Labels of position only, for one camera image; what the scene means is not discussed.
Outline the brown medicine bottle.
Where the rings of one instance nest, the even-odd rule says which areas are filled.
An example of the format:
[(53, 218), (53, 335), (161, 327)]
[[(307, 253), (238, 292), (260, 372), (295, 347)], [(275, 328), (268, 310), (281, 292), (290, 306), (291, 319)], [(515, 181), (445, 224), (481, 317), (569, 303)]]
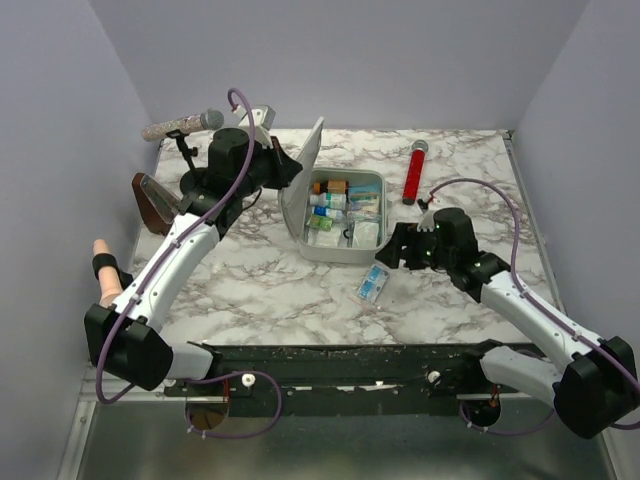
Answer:
[(329, 180), (324, 182), (314, 182), (312, 184), (312, 193), (320, 195), (323, 193), (345, 194), (348, 190), (349, 183), (343, 180)]

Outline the white disinfectant bottle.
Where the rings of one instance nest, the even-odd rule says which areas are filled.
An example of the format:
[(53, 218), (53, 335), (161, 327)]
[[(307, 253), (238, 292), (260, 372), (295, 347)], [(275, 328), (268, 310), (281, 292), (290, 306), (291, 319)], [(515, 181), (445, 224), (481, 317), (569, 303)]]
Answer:
[(325, 207), (335, 210), (344, 210), (347, 206), (347, 196), (345, 194), (323, 193), (309, 196), (311, 206)]

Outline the green small medicine box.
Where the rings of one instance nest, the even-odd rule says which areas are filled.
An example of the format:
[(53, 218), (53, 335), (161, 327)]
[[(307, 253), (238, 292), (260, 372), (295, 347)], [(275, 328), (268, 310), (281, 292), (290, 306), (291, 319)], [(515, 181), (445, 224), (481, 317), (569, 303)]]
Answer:
[(307, 226), (309, 228), (321, 231), (330, 231), (332, 229), (332, 225), (332, 218), (315, 214), (313, 214), (307, 222)]

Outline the grey medicine kit box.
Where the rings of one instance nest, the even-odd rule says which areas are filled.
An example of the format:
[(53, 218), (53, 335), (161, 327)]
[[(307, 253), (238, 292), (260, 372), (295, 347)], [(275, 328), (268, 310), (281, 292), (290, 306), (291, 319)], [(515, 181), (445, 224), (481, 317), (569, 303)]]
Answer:
[[(320, 117), (297, 155), (302, 171), (278, 194), (289, 236), (303, 258), (315, 262), (369, 265), (387, 240), (388, 202), (383, 176), (372, 170), (319, 166), (324, 119)], [(337, 181), (372, 198), (370, 214), (351, 210), (348, 193), (330, 197), (313, 187)]]

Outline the white gauze pad packet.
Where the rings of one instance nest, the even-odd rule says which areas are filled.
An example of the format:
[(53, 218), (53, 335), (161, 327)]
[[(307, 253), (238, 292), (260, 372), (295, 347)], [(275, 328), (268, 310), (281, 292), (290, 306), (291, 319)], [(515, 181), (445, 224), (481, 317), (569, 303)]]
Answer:
[(322, 248), (338, 248), (343, 238), (343, 229), (341, 227), (331, 230), (308, 231), (307, 243), (314, 247)]

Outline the clear plastic zip bag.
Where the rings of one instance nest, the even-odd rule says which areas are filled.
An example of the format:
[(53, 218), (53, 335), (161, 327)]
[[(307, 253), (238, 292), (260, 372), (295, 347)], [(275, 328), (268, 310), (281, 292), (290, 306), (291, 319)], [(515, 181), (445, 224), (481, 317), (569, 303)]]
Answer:
[(370, 211), (350, 211), (347, 214), (352, 248), (375, 249), (379, 245), (381, 215)]

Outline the band-aid box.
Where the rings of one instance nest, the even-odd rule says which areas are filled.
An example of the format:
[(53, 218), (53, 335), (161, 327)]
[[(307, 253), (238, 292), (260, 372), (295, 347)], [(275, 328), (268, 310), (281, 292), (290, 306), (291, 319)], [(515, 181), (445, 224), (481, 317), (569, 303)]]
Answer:
[(349, 210), (377, 214), (380, 197), (381, 187), (378, 184), (350, 186), (347, 193)]

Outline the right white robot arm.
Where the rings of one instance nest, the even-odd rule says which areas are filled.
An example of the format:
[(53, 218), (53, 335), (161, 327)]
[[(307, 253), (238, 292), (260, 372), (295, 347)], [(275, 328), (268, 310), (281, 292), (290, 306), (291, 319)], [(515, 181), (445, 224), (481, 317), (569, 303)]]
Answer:
[(553, 408), (577, 436), (590, 439), (639, 407), (632, 347), (606, 339), (544, 301), (524, 285), (513, 267), (479, 248), (471, 218), (460, 208), (399, 223), (376, 258), (391, 269), (445, 272), (474, 301), (514, 325), (543, 354), (539, 360), (493, 341), (460, 367), (460, 379), (480, 392), (502, 384)]

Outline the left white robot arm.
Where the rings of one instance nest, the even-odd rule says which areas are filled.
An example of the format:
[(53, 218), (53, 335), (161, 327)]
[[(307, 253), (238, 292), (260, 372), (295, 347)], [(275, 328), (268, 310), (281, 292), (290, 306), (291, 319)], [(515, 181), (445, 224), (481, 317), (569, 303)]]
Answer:
[(124, 291), (86, 312), (96, 370), (147, 391), (171, 379), (187, 380), (201, 395), (214, 393), (222, 372), (213, 350), (193, 342), (170, 345), (160, 335), (162, 324), (195, 268), (242, 214), (244, 199), (260, 189), (289, 187), (302, 169), (276, 137), (264, 146), (239, 128), (217, 131), (207, 166), (180, 180), (182, 199), (161, 247), (137, 277), (118, 272)]

